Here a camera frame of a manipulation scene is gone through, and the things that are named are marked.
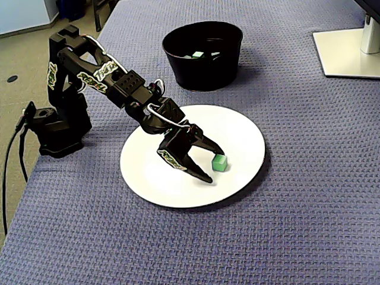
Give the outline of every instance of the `small green block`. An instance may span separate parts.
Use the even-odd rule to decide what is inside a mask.
[[[227,168],[227,157],[216,154],[213,159],[213,170],[224,172]]]
[[[204,52],[194,52],[192,54],[193,58],[202,58],[204,56]]]

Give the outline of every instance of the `table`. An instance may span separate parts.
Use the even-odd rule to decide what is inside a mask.
[[[161,47],[169,31],[202,20],[244,33],[237,79],[209,93],[180,88]],[[1,283],[379,284],[380,82],[324,77],[312,38],[362,24],[351,0],[119,2],[99,37],[107,51],[147,82],[164,79],[181,106],[252,119],[264,166],[219,204],[150,204],[119,170],[138,124],[87,90],[85,147],[39,158],[0,256]]]

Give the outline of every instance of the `black bowl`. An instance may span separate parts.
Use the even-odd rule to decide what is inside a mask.
[[[242,39],[243,32],[238,27],[206,21],[171,31],[162,46],[181,87],[211,91],[235,79]],[[204,56],[189,58],[194,52]]]

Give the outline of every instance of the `black robotic arm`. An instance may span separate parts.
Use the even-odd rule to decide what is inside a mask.
[[[147,87],[135,71],[127,71],[94,38],[80,35],[69,26],[49,39],[50,61],[47,73],[49,101],[54,108],[35,109],[26,125],[40,141],[40,153],[60,158],[83,147],[81,139],[92,125],[82,90],[87,85],[125,108],[148,134],[164,134],[157,153],[175,169],[183,170],[208,183],[212,179],[188,156],[195,145],[224,154],[195,124],[184,121],[185,114],[170,98],[162,97],[164,84],[156,80]],[[96,60],[81,59],[86,52]]]

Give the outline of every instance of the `floor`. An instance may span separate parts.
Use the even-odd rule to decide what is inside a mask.
[[[100,13],[102,25],[110,13],[106,6]],[[58,20],[52,28],[0,39],[0,171],[4,169],[5,151],[14,132],[15,124],[29,101],[36,107],[50,106],[48,101],[46,72],[49,62],[49,37],[67,25],[72,24],[81,33],[95,38],[96,32],[92,4],[87,4],[83,18],[69,23],[67,19]],[[7,79],[18,75],[13,83]],[[25,142],[24,162],[30,173],[39,156],[39,143],[32,132],[28,132]],[[26,183],[18,159],[18,137],[16,137],[8,159],[7,167],[7,221],[8,228],[24,192]],[[5,240],[0,213],[0,249]]]

